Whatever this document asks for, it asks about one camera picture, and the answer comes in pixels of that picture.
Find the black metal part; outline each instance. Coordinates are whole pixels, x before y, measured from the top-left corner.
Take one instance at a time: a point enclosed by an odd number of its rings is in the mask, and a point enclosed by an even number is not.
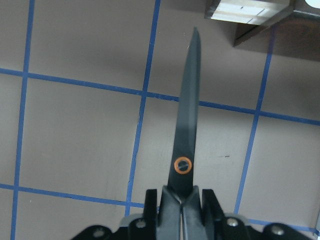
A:
[[[145,194],[143,214],[121,221],[112,233],[109,228],[94,225],[72,240],[180,240],[181,218],[184,240],[308,240],[291,227],[273,223],[263,233],[249,226],[248,220],[236,214],[224,214],[211,189],[202,191],[193,186],[193,163],[196,144],[200,78],[200,38],[195,28],[185,64],[168,186],[162,188],[157,214],[157,190]],[[176,159],[188,158],[175,169]]]
[[[181,201],[187,198],[193,191],[193,164],[199,105],[200,61],[200,36],[198,30],[195,28],[184,67],[168,179],[168,187],[173,189]],[[187,174],[180,174],[175,170],[174,164],[179,157],[187,157],[192,163],[192,168]]]

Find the orange ring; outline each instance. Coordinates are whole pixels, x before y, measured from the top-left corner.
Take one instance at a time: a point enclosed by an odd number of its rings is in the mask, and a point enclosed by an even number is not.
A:
[[[179,169],[179,163],[182,162],[182,161],[186,161],[188,163],[188,168],[187,170],[184,170],[184,171],[181,171]],[[178,157],[175,161],[174,161],[174,170],[178,173],[178,174],[187,174],[191,171],[192,169],[192,162],[189,158],[187,158],[186,156],[181,156],[181,157]]]

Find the black blade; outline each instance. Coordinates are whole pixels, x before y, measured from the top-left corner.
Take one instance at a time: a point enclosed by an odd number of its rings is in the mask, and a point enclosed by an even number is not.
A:
[[[200,61],[200,36],[198,30],[194,28],[184,66],[168,180],[168,187],[171,188],[181,200],[184,200],[193,190]]]

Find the tile floor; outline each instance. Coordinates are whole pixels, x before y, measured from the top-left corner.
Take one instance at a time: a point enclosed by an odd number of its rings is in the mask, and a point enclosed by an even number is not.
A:
[[[193,27],[195,184],[255,228],[277,221],[312,237],[320,62],[233,48],[236,25],[204,19],[204,0],[0,3],[0,239],[115,231],[146,189],[160,195]]]

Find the floor tile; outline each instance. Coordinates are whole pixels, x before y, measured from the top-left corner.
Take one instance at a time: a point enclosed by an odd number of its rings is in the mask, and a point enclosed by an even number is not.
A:
[[[9,240],[11,234],[11,216],[13,191],[0,189],[0,238]]]
[[[29,71],[142,89],[154,1],[36,1]]]
[[[177,102],[148,98],[136,161],[133,202],[144,202],[146,189],[158,191],[168,182]],[[252,115],[199,108],[194,184],[214,189],[223,209],[234,209],[248,145]]]
[[[320,128],[261,117],[240,214],[314,228],[320,206]]]
[[[272,56],[262,110],[320,120],[320,62]]]
[[[161,1],[149,91],[179,96],[193,28],[201,38],[200,100],[256,107],[265,53],[233,48],[235,23],[204,19],[205,1]]]
[[[0,183],[14,184],[22,79],[0,74]]]
[[[2,0],[0,7],[0,68],[24,68],[29,1]]]
[[[30,79],[20,185],[125,201],[140,99]]]
[[[124,214],[124,206],[20,192],[15,239],[71,239],[92,225],[114,232]]]

